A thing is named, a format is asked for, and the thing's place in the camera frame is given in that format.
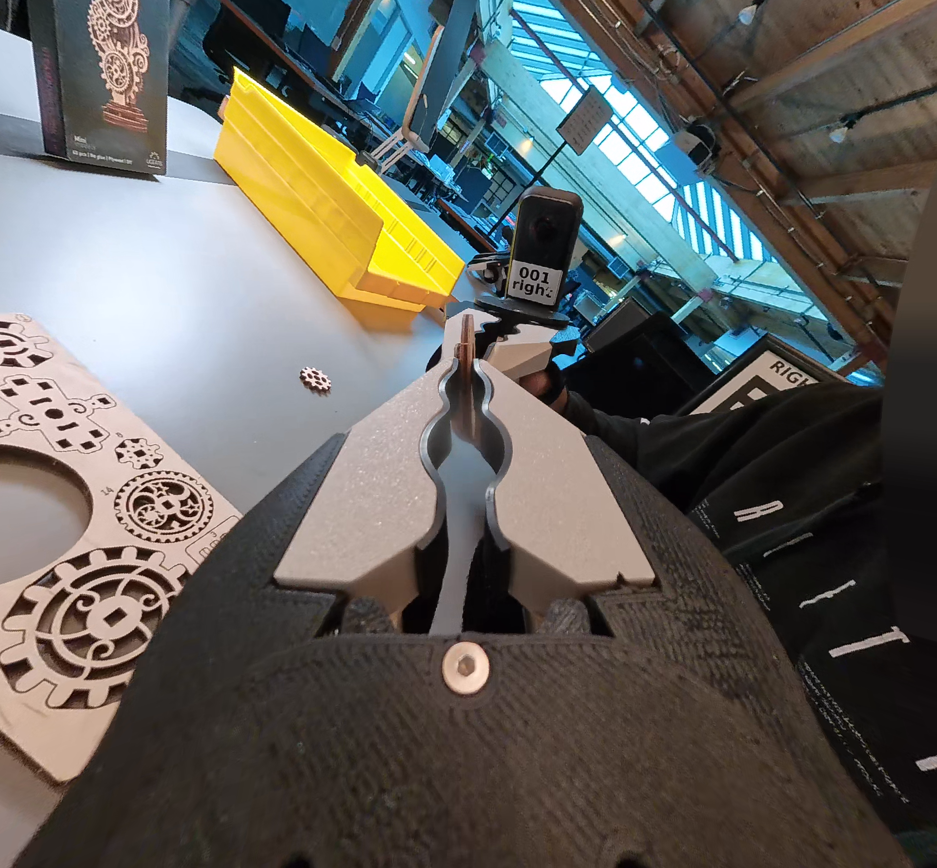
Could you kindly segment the person's right hand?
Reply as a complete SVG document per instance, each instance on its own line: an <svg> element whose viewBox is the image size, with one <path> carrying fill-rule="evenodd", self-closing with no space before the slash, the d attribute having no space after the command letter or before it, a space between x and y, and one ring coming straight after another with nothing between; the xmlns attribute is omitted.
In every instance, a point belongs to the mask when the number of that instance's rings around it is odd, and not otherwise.
<svg viewBox="0 0 937 868"><path fill-rule="evenodd" d="M518 383L528 393L562 417L566 417L569 391L563 372L552 363L544 370L522 376Z"/></svg>

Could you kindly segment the black desk mat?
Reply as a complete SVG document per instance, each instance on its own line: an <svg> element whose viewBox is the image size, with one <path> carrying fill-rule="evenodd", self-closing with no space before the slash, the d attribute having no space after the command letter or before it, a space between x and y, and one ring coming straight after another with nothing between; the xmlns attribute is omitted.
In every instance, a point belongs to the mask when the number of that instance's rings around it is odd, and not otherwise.
<svg viewBox="0 0 937 868"><path fill-rule="evenodd" d="M233 179L214 158L221 121L184 101L168 100L166 178L216 184L233 184ZM113 167L85 165L57 159L43 148L41 123L25 116L1 114L1 153L5 156L44 161L52 166L77 171L103 171L113 176L143 179L143 174Z"/></svg>

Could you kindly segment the person's right forearm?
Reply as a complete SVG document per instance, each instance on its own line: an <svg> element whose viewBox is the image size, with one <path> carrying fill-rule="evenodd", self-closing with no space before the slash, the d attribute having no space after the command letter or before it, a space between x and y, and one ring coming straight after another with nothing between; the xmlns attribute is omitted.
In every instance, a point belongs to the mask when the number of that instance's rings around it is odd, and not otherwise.
<svg viewBox="0 0 937 868"><path fill-rule="evenodd" d="M700 432L689 419L609 416L566 387L553 407L586 436L605 443L682 513L690 510L702 471L694 462Z"/></svg>

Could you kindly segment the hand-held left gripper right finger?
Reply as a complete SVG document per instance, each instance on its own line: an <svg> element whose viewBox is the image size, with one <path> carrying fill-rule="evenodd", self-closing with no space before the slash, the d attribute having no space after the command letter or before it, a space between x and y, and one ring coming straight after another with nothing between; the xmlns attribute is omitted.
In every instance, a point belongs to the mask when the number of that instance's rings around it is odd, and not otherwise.
<svg viewBox="0 0 937 868"><path fill-rule="evenodd" d="M580 429L484 360L473 363L477 446L494 476L472 564L472 626L522 627L558 599L657 578Z"/></svg>

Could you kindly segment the framed black white marker sign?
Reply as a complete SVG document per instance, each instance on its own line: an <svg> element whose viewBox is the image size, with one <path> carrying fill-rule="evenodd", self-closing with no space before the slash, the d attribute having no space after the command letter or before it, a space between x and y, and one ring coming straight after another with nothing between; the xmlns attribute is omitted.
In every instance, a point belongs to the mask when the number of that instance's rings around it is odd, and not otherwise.
<svg viewBox="0 0 937 868"><path fill-rule="evenodd" d="M766 334L673 414L730 412L788 390L830 382L848 384L836 371Z"/></svg>

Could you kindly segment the hanging white sign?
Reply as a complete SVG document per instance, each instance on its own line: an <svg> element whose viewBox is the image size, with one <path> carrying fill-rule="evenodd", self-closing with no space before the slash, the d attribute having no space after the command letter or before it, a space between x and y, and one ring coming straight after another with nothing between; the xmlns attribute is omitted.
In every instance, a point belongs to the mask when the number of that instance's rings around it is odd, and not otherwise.
<svg viewBox="0 0 937 868"><path fill-rule="evenodd" d="M562 142L576 156L583 155L612 119L614 108L595 86L590 86L556 127Z"/></svg>

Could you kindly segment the black monitor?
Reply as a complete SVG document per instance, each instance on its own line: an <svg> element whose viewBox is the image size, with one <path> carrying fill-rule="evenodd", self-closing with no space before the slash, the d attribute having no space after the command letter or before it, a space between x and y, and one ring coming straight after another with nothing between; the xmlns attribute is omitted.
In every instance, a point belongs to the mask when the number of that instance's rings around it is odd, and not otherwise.
<svg viewBox="0 0 937 868"><path fill-rule="evenodd" d="M633 299L584 344L586 354L568 369L568 387L611 416L672 415L717 378L667 313L650 313Z"/></svg>

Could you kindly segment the wooden gear parts sheet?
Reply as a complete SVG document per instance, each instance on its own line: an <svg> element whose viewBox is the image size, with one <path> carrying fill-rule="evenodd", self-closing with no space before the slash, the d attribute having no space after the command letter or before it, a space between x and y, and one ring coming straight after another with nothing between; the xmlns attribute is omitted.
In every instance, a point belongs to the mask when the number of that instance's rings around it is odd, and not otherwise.
<svg viewBox="0 0 937 868"><path fill-rule="evenodd" d="M2 451L52 465L81 537L1 589L1 726L53 782L88 764L159 626L241 513L44 327L3 313Z"/></svg>

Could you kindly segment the black gear model box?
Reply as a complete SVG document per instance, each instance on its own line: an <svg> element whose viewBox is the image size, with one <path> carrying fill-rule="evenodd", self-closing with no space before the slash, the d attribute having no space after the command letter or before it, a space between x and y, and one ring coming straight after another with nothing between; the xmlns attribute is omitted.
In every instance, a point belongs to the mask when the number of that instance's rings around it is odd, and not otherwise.
<svg viewBox="0 0 937 868"><path fill-rule="evenodd" d="M167 170L170 0L26 0L45 152Z"/></svg>

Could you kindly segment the yellow plastic bin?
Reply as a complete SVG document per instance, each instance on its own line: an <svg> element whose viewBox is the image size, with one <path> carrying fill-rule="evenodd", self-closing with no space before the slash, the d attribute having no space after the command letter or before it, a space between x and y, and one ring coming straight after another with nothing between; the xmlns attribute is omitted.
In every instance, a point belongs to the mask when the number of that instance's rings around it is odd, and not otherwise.
<svg viewBox="0 0 937 868"><path fill-rule="evenodd" d="M336 297L450 302L466 263L351 148L238 68L215 159Z"/></svg>

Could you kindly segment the person's black sweatshirt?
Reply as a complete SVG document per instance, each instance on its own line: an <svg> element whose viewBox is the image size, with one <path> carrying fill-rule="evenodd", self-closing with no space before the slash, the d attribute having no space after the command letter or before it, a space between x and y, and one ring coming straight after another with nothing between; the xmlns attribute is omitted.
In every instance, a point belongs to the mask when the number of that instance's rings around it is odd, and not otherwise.
<svg viewBox="0 0 937 868"><path fill-rule="evenodd" d="M915 866L935 866L935 645L887 576L883 388L815 384L636 427L635 470L747 584L822 729Z"/></svg>

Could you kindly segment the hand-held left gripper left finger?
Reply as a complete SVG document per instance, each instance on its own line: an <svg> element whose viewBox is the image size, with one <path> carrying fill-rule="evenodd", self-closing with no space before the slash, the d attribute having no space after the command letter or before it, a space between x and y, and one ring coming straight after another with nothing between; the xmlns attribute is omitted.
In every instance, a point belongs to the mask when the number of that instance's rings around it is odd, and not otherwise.
<svg viewBox="0 0 937 868"><path fill-rule="evenodd" d="M403 630L430 629L448 562L439 466L457 370L439 363L350 429L275 570L279 586L370 597Z"/></svg>

